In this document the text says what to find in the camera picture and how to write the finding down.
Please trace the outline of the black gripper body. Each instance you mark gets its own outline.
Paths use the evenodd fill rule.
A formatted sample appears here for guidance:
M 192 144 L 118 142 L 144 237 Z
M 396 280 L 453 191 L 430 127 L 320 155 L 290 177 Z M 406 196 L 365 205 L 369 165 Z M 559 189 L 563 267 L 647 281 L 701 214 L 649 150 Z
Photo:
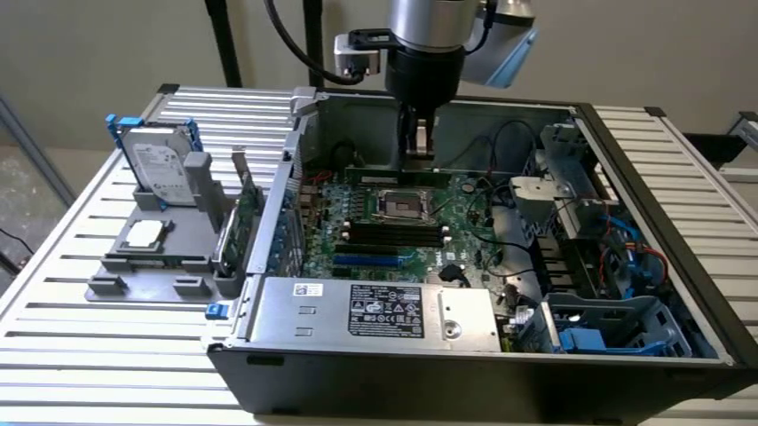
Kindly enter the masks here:
M 457 93 L 465 50 L 432 53 L 397 47 L 386 52 L 384 86 L 393 98 L 426 118 Z

